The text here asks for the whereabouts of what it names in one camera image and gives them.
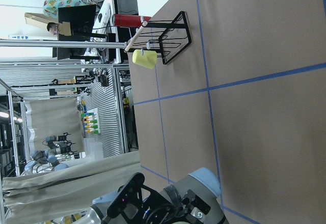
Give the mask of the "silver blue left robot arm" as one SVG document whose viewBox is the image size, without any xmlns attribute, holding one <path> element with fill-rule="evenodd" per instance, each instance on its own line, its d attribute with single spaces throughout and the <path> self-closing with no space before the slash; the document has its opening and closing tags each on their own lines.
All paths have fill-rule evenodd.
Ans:
<svg viewBox="0 0 326 224">
<path fill-rule="evenodd" d="M 202 167 L 158 192 L 137 172 L 116 192 L 93 201 L 89 223 L 228 223 L 215 175 Z"/>
</svg>

